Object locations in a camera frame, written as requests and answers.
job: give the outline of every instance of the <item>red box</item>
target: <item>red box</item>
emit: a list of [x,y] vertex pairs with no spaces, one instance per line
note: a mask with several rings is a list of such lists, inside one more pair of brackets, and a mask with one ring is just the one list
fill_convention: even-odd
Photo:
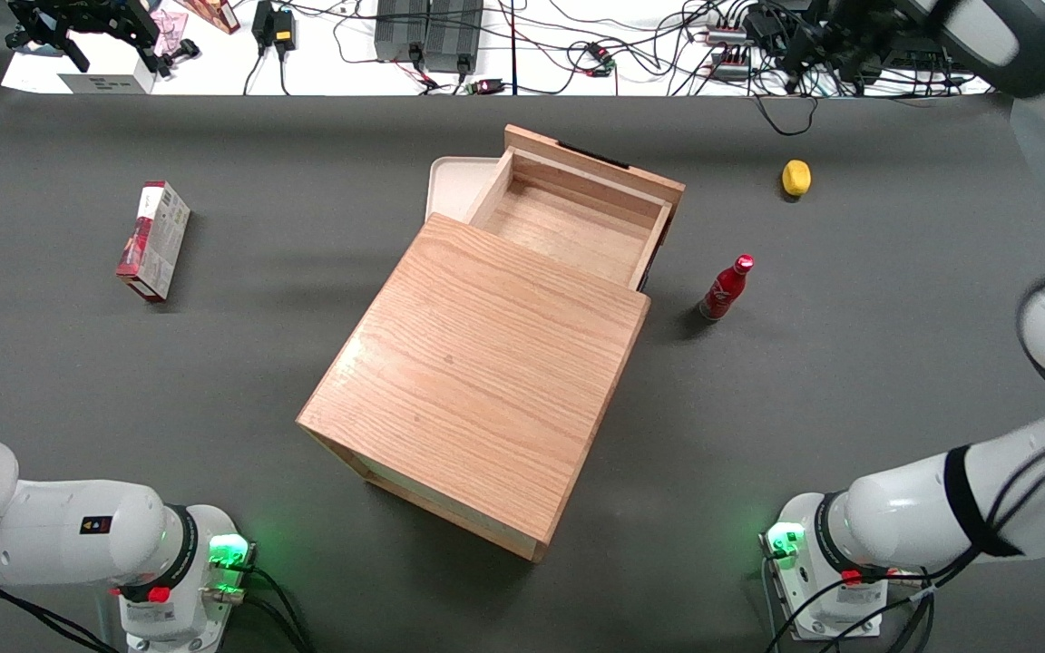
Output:
[[168,182],[144,183],[136,229],[124,244],[115,276],[145,300],[165,301],[190,215]]
[[204,20],[218,26],[225,33],[232,33],[240,28],[240,21],[237,21],[236,14],[232,13],[229,0],[177,0],[179,4],[185,5],[191,13],[204,18]]

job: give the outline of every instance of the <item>red bottle cap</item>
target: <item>red bottle cap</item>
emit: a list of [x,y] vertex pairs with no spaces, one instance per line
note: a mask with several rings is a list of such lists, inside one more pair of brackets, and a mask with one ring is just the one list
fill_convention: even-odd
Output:
[[756,261],[752,260],[750,255],[741,255],[737,259],[737,264],[733,265],[733,269],[741,274],[746,274],[749,270],[752,270],[752,264],[754,263]]
[[148,603],[167,603],[167,598],[171,596],[171,590],[168,587],[152,587],[147,591],[147,602]]

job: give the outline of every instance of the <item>red bottle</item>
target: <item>red bottle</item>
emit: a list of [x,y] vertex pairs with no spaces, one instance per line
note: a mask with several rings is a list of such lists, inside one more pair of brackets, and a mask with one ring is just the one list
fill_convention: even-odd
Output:
[[721,272],[717,277],[717,282],[712,285],[709,294],[700,300],[697,309],[700,314],[715,322],[720,320],[732,308],[733,302],[737,301],[740,294],[744,291],[744,282],[747,281],[747,272],[752,270],[752,257],[741,255],[732,267]]

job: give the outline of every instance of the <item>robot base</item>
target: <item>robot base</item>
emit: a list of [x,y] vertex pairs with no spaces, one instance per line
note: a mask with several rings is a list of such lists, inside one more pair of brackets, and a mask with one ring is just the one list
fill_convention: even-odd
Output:
[[120,621],[127,632],[129,653],[212,653],[224,639],[232,605],[206,601],[206,588],[239,588],[242,574],[217,567],[209,559],[209,542],[237,533],[224,510],[189,506],[195,520],[195,558],[171,589],[167,603],[132,603],[120,598]]
[[[768,557],[779,551],[788,553],[785,558],[770,561],[773,586],[786,616],[792,616],[793,610],[804,605],[810,596],[841,579],[821,554],[814,534],[816,509],[822,498],[823,493],[812,492],[793,497],[781,509],[776,523],[760,539]],[[829,590],[796,615],[793,639],[833,639],[862,616],[883,608],[887,586],[887,581],[879,581]],[[877,615],[846,637],[878,636],[880,633],[882,616]]]

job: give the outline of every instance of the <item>cardboard box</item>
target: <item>cardboard box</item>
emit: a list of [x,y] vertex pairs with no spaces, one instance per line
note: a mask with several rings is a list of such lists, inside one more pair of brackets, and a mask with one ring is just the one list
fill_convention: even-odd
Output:
[[232,33],[240,28],[236,14],[232,13],[229,0],[177,0],[191,13],[204,18],[220,29],[224,33]]
[[69,37],[91,60],[90,69],[79,72],[70,59],[57,59],[59,78],[72,93],[142,95],[153,92],[156,73],[147,69],[132,45],[106,33],[69,32]]
[[168,182],[144,183],[136,228],[115,276],[149,302],[162,302],[171,285],[191,210]]

